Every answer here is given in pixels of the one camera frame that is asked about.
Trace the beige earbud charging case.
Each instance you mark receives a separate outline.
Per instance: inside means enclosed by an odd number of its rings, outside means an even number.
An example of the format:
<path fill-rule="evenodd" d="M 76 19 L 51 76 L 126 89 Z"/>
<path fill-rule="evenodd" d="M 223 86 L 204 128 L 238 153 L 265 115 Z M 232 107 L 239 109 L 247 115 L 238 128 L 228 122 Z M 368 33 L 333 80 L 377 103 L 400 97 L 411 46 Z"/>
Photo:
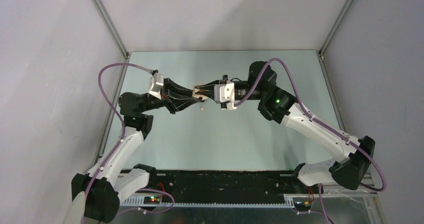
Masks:
<path fill-rule="evenodd" d="M 206 91 L 205 85 L 195 85 L 193 87 L 192 97 L 199 99 L 201 101 L 206 101 L 208 97 L 205 94 L 203 94 L 204 91 Z"/>

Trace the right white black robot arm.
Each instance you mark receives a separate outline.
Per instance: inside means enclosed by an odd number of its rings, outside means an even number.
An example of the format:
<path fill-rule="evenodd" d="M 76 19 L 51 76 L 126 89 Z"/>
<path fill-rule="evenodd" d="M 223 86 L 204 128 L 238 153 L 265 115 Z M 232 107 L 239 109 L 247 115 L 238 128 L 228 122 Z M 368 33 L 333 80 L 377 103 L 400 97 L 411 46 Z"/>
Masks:
<path fill-rule="evenodd" d="M 231 81 L 226 77 L 194 87 L 193 96 L 209 98 L 222 109 L 235 110 L 248 100 L 259 100 L 258 111 L 278 124 L 292 128 L 318 143 L 331 159 L 315 164 L 299 164 L 291 179 L 291 188 L 304 193 L 310 186 L 337 183 L 357 190 L 374 154 L 375 141 L 369 136 L 358 138 L 337 129 L 306 108 L 297 89 L 294 94 L 277 87 L 277 74 L 271 62 L 278 58 L 256 61 L 249 67 L 246 81 Z"/>

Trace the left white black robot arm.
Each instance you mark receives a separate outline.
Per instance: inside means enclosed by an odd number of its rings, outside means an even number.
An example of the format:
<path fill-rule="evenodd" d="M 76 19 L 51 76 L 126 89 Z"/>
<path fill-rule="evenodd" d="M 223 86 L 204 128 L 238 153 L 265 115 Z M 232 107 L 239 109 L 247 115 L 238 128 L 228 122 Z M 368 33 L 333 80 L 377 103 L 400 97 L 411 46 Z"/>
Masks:
<path fill-rule="evenodd" d="M 149 80 L 145 94 L 126 92 L 118 99 L 117 116 L 122 133 L 116 144 L 85 174 L 76 174 L 71 182 L 72 205 L 63 223 L 79 224 L 84 218 L 110 223 L 120 205 L 140 189 L 153 192 L 158 186 L 156 176 L 146 168 L 132 168 L 120 176 L 125 163 L 145 141 L 153 126 L 153 116 L 146 111 L 165 107 L 170 113 L 205 101 L 195 90 L 184 88 L 156 73 Z"/>

